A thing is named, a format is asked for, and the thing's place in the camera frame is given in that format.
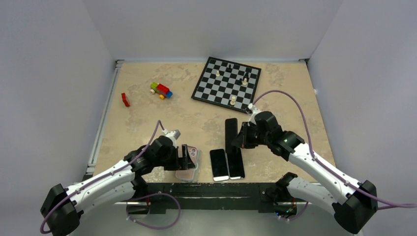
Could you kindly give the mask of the black phone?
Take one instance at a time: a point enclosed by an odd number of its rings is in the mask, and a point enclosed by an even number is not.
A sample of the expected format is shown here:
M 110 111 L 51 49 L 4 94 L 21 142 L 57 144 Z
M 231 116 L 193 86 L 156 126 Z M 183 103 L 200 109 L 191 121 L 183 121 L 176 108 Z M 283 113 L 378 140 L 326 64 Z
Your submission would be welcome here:
M 214 182 L 229 179 L 228 164 L 224 149 L 213 149 L 209 152 Z

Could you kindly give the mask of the light blue phone case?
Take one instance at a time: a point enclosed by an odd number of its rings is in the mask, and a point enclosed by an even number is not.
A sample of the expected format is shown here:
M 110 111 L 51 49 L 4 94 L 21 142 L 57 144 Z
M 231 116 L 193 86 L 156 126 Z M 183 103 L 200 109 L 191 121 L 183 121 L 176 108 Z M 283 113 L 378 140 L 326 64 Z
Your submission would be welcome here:
M 194 182 L 198 182 L 198 177 L 200 173 L 200 165 L 201 165 L 201 151 L 198 149 L 196 152 L 196 161 L 195 161 L 195 169 L 194 169 Z

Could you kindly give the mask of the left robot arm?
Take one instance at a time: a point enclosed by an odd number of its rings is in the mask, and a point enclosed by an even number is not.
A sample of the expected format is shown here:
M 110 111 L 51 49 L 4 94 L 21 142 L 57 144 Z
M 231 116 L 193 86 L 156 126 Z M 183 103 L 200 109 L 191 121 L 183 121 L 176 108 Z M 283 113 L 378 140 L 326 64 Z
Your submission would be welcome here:
M 81 217 L 94 207 L 154 196 L 148 193 L 143 176 L 156 167 L 165 171 L 194 169 L 195 161 L 188 146 L 178 146 L 177 139 L 174 131 L 168 132 L 129 152 L 96 176 L 67 187 L 60 183 L 51 187 L 40 209 L 44 218 L 40 232 L 67 236 L 80 225 Z

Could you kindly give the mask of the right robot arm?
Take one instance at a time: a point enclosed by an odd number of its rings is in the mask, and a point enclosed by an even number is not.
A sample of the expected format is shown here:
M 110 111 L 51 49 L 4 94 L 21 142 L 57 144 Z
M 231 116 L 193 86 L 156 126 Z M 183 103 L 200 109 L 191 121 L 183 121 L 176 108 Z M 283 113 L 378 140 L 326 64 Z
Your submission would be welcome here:
M 273 154 L 306 171 L 318 185 L 287 173 L 276 183 L 277 196 L 282 200 L 303 199 L 322 208 L 352 234 L 358 234 L 377 212 L 377 190 L 372 182 L 360 182 L 329 164 L 299 135 L 284 131 L 269 111 L 253 114 L 250 121 L 243 122 L 231 144 L 244 149 L 265 145 Z

